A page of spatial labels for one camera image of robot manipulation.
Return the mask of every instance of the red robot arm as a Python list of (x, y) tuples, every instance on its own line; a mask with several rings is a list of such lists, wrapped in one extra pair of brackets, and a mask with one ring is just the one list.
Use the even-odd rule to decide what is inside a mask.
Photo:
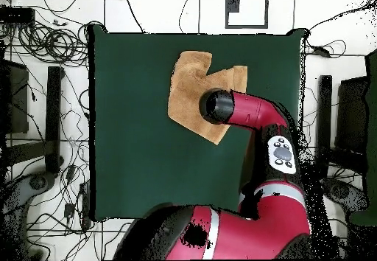
[[(211, 123), (252, 131), (254, 161), (248, 161), (247, 153), (243, 171), (250, 178), (240, 189), (239, 211), (211, 206), (159, 209), (131, 226), (114, 259), (311, 257), (305, 192), (289, 123), (281, 110), (259, 97), (214, 89), (202, 96), (200, 113)], [(143, 242), (136, 239), (140, 236)]]

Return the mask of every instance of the green tabletop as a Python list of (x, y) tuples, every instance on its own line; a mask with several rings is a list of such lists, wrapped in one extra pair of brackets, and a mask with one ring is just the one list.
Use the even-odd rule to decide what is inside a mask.
[(208, 74), (247, 66), (247, 93), (281, 102), (297, 119), (303, 35), (121, 34), (95, 26), (95, 218), (142, 218), (160, 203), (236, 210), (250, 133), (232, 127), (216, 146), (168, 118), (173, 67), (186, 50), (212, 53)]

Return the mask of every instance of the robot button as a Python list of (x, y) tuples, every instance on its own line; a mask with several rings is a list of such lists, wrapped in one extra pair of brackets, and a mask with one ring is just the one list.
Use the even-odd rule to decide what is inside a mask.
[(278, 147), (274, 150), (274, 156), (283, 160), (291, 160), (292, 154), (284, 147)]

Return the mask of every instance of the white stripe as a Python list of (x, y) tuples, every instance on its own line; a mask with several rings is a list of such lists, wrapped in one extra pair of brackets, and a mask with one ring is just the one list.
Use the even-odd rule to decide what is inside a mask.
[(294, 187), (290, 187), (289, 185), (285, 184), (268, 184), (256, 189), (254, 191), (254, 195), (260, 190), (262, 190), (263, 192), (262, 198), (267, 196), (273, 196), (274, 194), (278, 193), (280, 196), (286, 196), (295, 199), (296, 201), (301, 203), (306, 209), (305, 199), (303, 195), (298, 189), (295, 189)]
[(239, 204), (244, 200), (245, 196), (244, 194), (240, 193), (239, 194)]
[(217, 235), (219, 233), (219, 214), (211, 208), (211, 225), (208, 233), (208, 242), (205, 247), (203, 260), (212, 260), (214, 257), (215, 247), (217, 243)]

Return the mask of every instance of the folded cloth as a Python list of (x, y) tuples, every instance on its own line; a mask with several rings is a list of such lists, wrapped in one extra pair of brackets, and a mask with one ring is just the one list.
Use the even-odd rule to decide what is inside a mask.
[(199, 100), (211, 88), (245, 93), (247, 67), (234, 66), (207, 76), (212, 54), (186, 51), (175, 64), (170, 86), (168, 116), (185, 128), (218, 145), (229, 125), (212, 125), (199, 112)]

